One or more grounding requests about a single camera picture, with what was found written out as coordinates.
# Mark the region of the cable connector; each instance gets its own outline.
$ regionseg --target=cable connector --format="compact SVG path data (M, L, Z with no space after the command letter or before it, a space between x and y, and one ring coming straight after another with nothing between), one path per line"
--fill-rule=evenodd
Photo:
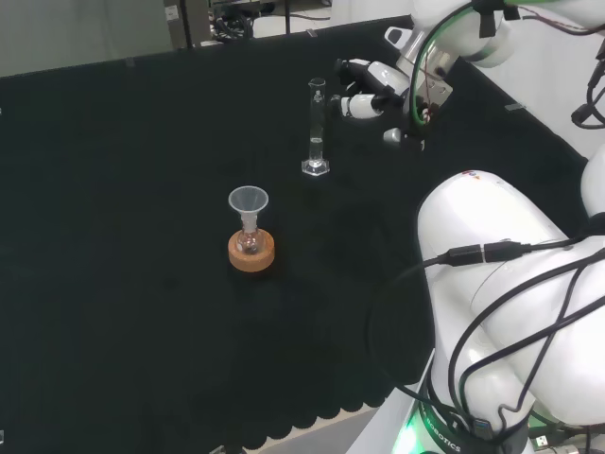
M497 243L488 243L483 246L485 263L508 262L509 260L522 257L530 252L530 245L521 244L516 241L499 241Z
M450 267L465 267L483 263L483 250L480 244L452 248L447 253L439 256L440 263Z
M582 104L572 114L571 121L574 123L584 123L593 114L593 106Z
M452 248L440 255L440 263L450 267L464 267L479 263L508 262L531 252L528 244L516 241L498 241L483 246L474 244L461 248Z

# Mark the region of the funnel stem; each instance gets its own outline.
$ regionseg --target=funnel stem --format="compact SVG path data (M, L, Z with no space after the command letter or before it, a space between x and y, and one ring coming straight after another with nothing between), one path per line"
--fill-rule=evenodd
M242 224L244 224L245 234L252 234L256 232L256 215L242 215Z

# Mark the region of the black cable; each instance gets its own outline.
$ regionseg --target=black cable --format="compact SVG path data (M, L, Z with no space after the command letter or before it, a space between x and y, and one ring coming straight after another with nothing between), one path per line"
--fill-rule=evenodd
M553 21L551 21L550 19L546 19L545 17L542 16L524 16L523 20L532 20L532 21L539 21L542 22L543 24L547 24L548 26L552 26L553 28L556 28L558 31L562 31L563 33L567 33L568 35L573 35L573 36L590 36L590 35L594 35L600 31L605 30L605 24L603 24L602 26L598 26L596 28L589 28L586 30L573 30L570 28L567 28L566 26L562 26L559 25Z
M532 244L529 246L529 251L535 253L536 251L548 251L550 249L567 248L574 244L580 243L584 239L583 236L577 236L575 238L565 239L562 241L554 241L552 243L540 243Z
M577 121L574 121L574 125L576 125L580 129L588 130L588 131L605 130L605 125L584 125L584 124L579 123Z
M557 426L559 423L555 423L554 421L550 421L546 418L544 418L540 413L538 413L536 410L532 410L529 412L529 414L531 416L533 416L534 418L536 418L538 421L540 421L542 424L545 424L547 426Z
M586 454L590 454L590 444L591 444L592 440L591 440L591 434L590 434L590 426L586 427L586 449L584 449L584 452Z
M519 340L518 342L514 343L513 345L509 345L508 347L503 348L502 350L498 351L497 353L490 355L487 358L482 359L481 361L479 361L476 364L474 364L473 366L471 366L471 368L473 368L472 372L475 372L476 370L481 369L482 367L485 367L493 362L496 362L499 359L512 355L513 353L517 353L519 350L522 350L522 349L528 347L529 345L531 345L532 343L540 341L540 340L550 336L551 334L556 333L557 331L561 331L562 329L566 328L570 324L577 322L578 320L586 317L587 315L591 314L592 312L594 312L597 309L600 309L604 306L605 306L605 296L602 296L599 299L597 299L596 301L592 302L591 304L583 307L582 309L577 310L573 314L568 315L567 317L564 317L559 322L551 324L550 326L532 334L531 336L528 336L528 337L524 338L523 340ZM465 384L466 383L462 383L462 380L460 380L460 386L464 386Z
M193 43L191 41L191 30L189 29L189 15L187 14L187 0L181 0L181 15L182 15L182 28L185 33L185 42L187 48L192 49Z
M390 285L391 286L394 285L401 279L404 279L405 277L408 277L409 275L411 275L415 272L422 271L425 268L432 267L434 265L439 265L440 262L441 262L441 259L439 257L435 257L435 258L432 258L429 260L425 260L423 263L420 263L418 265L414 265L413 267L411 267L411 268L405 270L404 272L402 272L401 274L399 274L395 279L393 279L391 281ZM372 335L373 319L374 319L374 315L376 313L376 310L375 310L377 307L376 303L378 301L380 301L380 298L376 298L372 301L372 304L370 305L370 308L368 309L368 314L366 316L366 326L365 326L365 330L364 330L365 331L364 337L365 337L365 342L366 342L366 349L368 350L369 356L378 365L378 368L382 371L382 373L384 375L386 375L387 378L393 382L394 386L402 393L407 394L408 396L412 397L413 399L416 399L420 402L425 403L426 405L429 405L429 406L435 408L442 414L449 414L449 413L457 414L457 411L454 407L451 407L449 405L442 404L441 402L436 402L432 399L424 397L418 393L411 391L405 385L400 384L399 381L395 377L393 377L392 374L380 364L380 361L378 360L378 356L376 355L375 347L373 344L373 335Z
M598 103L598 102L601 100L601 98L603 97L603 95L605 95L605 88L603 88L603 89L602 89L602 90L599 92L599 94L598 94L598 95L596 95L595 102L594 102L594 104L595 104L595 105L596 105L596 104L597 104L597 103Z
M275 14L275 13L263 15L263 17L267 17L267 16L285 17L284 14ZM329 21L330 19L332 19L331 17L311 17L311 16L304 16L302 14L290 14L290 17L298 17L299 19L306 19L308 21Z
M567 292L565 293L565 299L563 300L561 310L559 311L559 315L557 316L557 322L560 322L561 319L563 317L565 317L565 312L567 312L567 308L569 307L569 303L571 302L571 297L572 297L572 294L574 293L574 288L576 287L576 283L578 282L579 276L582 274L582 272L584 270L586 270L586 267L578 268L576 270L576 272L574 273L573 277L571 278L569 286L567 287ZM542 346L542 349L540 350L538 357L536 357L536 360L531 368L531 371L529 371L529 375L527 376L527 380L526 380L525 384L523 385L521 394L519 394L519 399L517 400L517 406L513 408L506 404L500 404L500 406L498 407L498 415L500 416L500 421L502 422L503 431L507 429L507 420L504 417L504 410L512 411L513 413L518 413L521 410L521 408L523 407L523 402L526 400L527 393L529 392L529 387L531 386L531 383L533 383L534 378L538 374L538 369L540 369L540 366L542 365L542 361L544 360L544 358L546 356L546 352L548 351L548 348L550 348L550 344L555 339L555 336L556 336L556 333L553 333L550 336L548 336L548 338L546 338L546 342ZM465 401L466 401L466 397L464 396L464 390L461 390L461 398L462 398L462 405L464 405Z
M290 34L290 0L284 0L285 34Z
M602 124L605 124L605 116L603 116L601 114L601 112L599 112L598 109L596 108L596 103L598 101L598 98L597 98L597 100L593 99L594 92L595 92L595 87L589 85L588 91L586 92L586 101L588 102L589 106L593 106L593 110L592 110L593 116L598 121L600 121Z
M452 401L454 402L454 406L456 407L456 409L458 409L458 412L462 416L466 417L468 420L472 419L472 416L467 411L464 410L464 408L460 404L460 401L458 400L458 394L456 392L456 374L455 374L456 365L457 365L460 353L462 352L462 348L466 344L466 341L475 332L475 330L489 316L491 316L499 307L503 306L508 300L514 298L515 296L524 292L525 290L532 288L538 284L541 284L542 282L547 281L548 279L552 279L553 277L557 277L561 274L564 274L566 272L576 270L577 268L580 268L580 267L583 267L586 265L590 265L592 263L596 263L598 260L601 260L603 258L605 258L605 249L599 251L598 253L596 253L594 255L591 255L590 257L586 257L581 260L576 260L575 262L568 263L568 264L558 267L554 270L543 272L542 274L539 274L531 279L528 279L523 284L520 284L519 286L509 290L504 295L502 295L500 298L498 298L493 303L491 303L469 324L469 326L466 328L466 330L464 331L464 333L458 340L456 347L454 348L452 357L450 359L449 368L448 368L448 388L450 391L450 396L452 398ZM505 351L507 351L506 348L504 350L501 350L497 354L492 355L492 357L497 356L498 354L502 355L503 354L502 352L505 352Z

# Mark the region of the green light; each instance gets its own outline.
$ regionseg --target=green light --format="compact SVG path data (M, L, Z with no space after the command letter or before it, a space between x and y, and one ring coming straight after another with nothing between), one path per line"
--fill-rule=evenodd
M403 427L399 431L391 454L410 454L416 447L416 432L413 426Z

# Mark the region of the white robotic arm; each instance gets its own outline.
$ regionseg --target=white robotic arm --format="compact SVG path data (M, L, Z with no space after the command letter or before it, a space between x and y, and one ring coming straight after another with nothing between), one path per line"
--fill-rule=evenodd
M586 28L605 24L603 0L519 0L519 3L556 12ZM353 91L340 99L337 104L341 113L360 119L371 118L381 114L387 106L394 106L402 109L408 119L417 114L421 121L427 122L452 91L444 78L456 58L462 57L481 66L505 61L514 48L511 26L503 19L505 13L493 14L483 10L482 17L477 12L466 10L459 13L455 21L446 26L443 24L444 18L465 5L468 2L464 0L414 1L414 30L391 28L385 35L387 41L401 52L397 69L380 62L352 61L365 68L365 90L362 95L355 95ZM485 30L490 29L490 17L494 18L496 30L481 37L479 30L486 35ZM442 26L443 30L436 29L437 26ZM605 27L600 33L605 34ZM429 46L427 37L431 37ZM423 70L419 71L417 60L424 61L424 57ZM410 88L414 79L415 87ZM410 92L419 96L429 93L427 97L430 97L431 105L417 106L420 112L413 112L416 106L411 100L406 101ZM385 138L398 142L414 132L406 128L403 132L391 130ZM605 212L605 147L587 166L582 181L582 197L590 216ZM498 242L505 238L531 244L566 239L525 196L498 177L479 171L457 175L438 187L423 203L418 223L425 260L451 248ZM454 404L448 383L454 347L465 329L490 303L529 278L592 255L604 247L605 236L593 236L571 251L535 253L504 265L428 270L437 336L431 371L435 398L442 404ZM603 276L605 262L598 262L582 273L567 314L581 310L605 295ZM454 381L458 399L458 384L465 369L557 320L571 279L572 273L565 273L522 292L476 330L456 363ZM539 374L532 379L529 379L530 371L545 344L544 340L476 372L465 386L470 414L497 434L504 426L510 428L523 424L537 398L553 416L566 424L605 423L605 330L602 326L605 326L605 309L597 310L590 317L563 329L554 337ZM503 404L508 408L516 407L528 380L531 386L519 411L502 410ZM417 413L420 421L426 419L423 411ZM451 441L446 445L439 443L443 436L433 423L428 422L425 427L430 439L428 435L425 437L424 446L428 445L431 452L461 452L460 445ZM517 446L515 449L521 449L515 451L520 453L523 448ZM533 448L527 445L523 452L533 452Z
M509 9L507 12L510 12L510 8L517 3L524 3L534 8L556 12L579 26L591 28L605 24L605 5L602 0L501 1L502 4L505 2L506 5L510 4L510 7L506 7ZM477 0L474 3L497 4L498 2ZM482 15L480 15L472 9L468 9L459 14L455 21L440 28L430 45L424 47L427 36L434 31L440 21L456 9L469 5L469 2L465 0L416 0L412 2L412 5L414 29L410 31L392 27L385 34L386 41L401 53L396 63L396 68L401 71L401 75L394 76L396 70L387 67L384 63L366 62L375 67L387 67L391 75L385 79L381 78L382 71L369 72L365 75L366 89L361 91L364 95L369 96L355 96L354 89L348 90L348 96L340 100L339 106L343 116L359 119L373 118L381 114L387 106L381 102L374 102L373 109L370 111L368 100L372 99L372 95L381 96L384 87L392 89L395 93L401 92L400 103L391 103L390 106L399 107L401 105L403 107L404 126L401 130L395 129L385 133L385 139L395 143L399 142L398 138L402 135L404 137L416 136L418 142L422 140L424 134L420 131L422 124L430 121L438 113L439 108L452 93L452 87L444 81L444 78L457 58L463 58L477 66L492 67L506 61L513 53L515 46L531 45L531 43L515 42L513 29L515 21L509 22L504 19L510 14L499 11L486 14L485 11L482 11ZM525 10L522 12L524 17L533 15ZM480 32L485 34L483 23L490 22L486 20L486 17L493 17L493 34L488 33L486 37L482 38ZM425 57L422 70L419 70L418 65L415 66L420 57ZM408 87L414 78L415 87L411 89L411 92L419 96L423 100L423 104L410 108L409 104L416 102L415 96L408 98Z

